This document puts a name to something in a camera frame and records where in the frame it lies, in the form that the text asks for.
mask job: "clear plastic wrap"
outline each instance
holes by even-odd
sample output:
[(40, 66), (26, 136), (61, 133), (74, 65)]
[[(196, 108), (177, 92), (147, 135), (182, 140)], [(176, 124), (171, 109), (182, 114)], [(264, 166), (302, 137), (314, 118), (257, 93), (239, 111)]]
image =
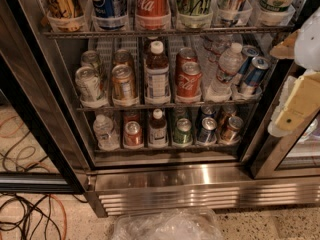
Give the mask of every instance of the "clear plastic wrap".
[(223, 240), (209, 209), (174, 209), (121, 216), (111, 240)]

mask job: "beverage cooler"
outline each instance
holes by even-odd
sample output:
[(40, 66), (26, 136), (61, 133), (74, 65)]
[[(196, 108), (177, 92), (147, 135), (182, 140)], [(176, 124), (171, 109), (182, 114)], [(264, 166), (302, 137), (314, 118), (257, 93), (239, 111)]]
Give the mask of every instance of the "beverage cooler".
[(319, 4), (270, 1), (0, 0), (2, 99), (56, 168), (2, 169), (1, 191), (83, 193), (99, 217), (319, 202), (319, 105), (268, 131), (306, 71), (270, 50)]

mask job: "clear plastic bottle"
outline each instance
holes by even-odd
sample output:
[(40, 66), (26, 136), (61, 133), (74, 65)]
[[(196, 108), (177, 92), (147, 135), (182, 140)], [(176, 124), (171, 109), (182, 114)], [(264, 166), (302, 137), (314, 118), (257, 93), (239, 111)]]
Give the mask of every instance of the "clear plastic bottle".
[(161, 109), (153, 110), (149, 119), (149, 144), (155, 147), (163, 147), (168, 144), (167, 121)]
[(93, 130), (100, 149), (114, 150), (119, 147), (119, 135), (111, 118), (97, 115), (93, 123)]
[(151, 43), (151, 52), (146, 60), (147, 97), (161, 99), (169, 96), (169, 60), (164, 54), (163, 43)]
[(230, 90), (233, 77), (239, 71), (243, 57), (242, 45), (232, 43), (230, 48), (224, 51), (218, 61), (216, 77), (211, 83), (212, 90), (217, 94), (226, 94)]

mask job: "bottle cap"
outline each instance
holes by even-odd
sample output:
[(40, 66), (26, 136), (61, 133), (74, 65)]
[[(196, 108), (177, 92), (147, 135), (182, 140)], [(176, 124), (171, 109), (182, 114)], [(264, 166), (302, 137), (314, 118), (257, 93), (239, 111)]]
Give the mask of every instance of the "bottle cap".
[(155, 119), (160, 119), (161, 117), (162, 117), (162, 111), (161, 111), (161, 109), (155, 109), (155, 110), (153, 110), (153, 117), (155, 118)]
[(242, 44), (232, 43), (230, 49), (234, 53), (240, 53), (242, 51)]
[(154, 41), (151, 43), (151, 52), (154, 54), (160, 54), (163, 52), (163, 43), (160, 41)]
[(106, 119), (106, 117), (104, 115), (97, 115), (97, 117), (96, 117), (96, 120), (98, 123), (104, 122), (105, 119)]

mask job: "speckled floor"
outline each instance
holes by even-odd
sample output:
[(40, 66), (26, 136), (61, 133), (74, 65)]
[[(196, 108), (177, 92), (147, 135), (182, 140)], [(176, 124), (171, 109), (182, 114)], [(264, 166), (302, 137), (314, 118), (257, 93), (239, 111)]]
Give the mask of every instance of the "speckled floor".
[[(20, 194), (31, 202), (36, 202), (42, 195)], [(80, 203), (71, 195), (57, 195), (62, 201), (67, 214), (68, 240), (100, 240), (111, 239), (117, 217), (97, 218), (88, 204)], [(8, 197), (1, 197), (0, 203)], [(61, 208), (55, 201), (51, 202), (51, 216), (63, 232)], [(39, 206), (48, 211), (48, 202)], [(1, 210), (0, 221), (15, 222), (21, 218), (22, 210), (18, 203), (13, 203)], [(320, 206), (277, 206), (258, 209), (227, 209), (215, 211), (218, 227), (225, 240), (230, 239), (277, 239), (277, 240), (311, 240), (320, 239)], [(36, 225), (40, 216), (35, 214), (32, 225)], [(43, 220), (32, 239), (45, 239)], [(2, 240), (21, 239), (18, 229), (2, 231)], [(49, 224), (47, 239), (59, 239), (59, 235)]]

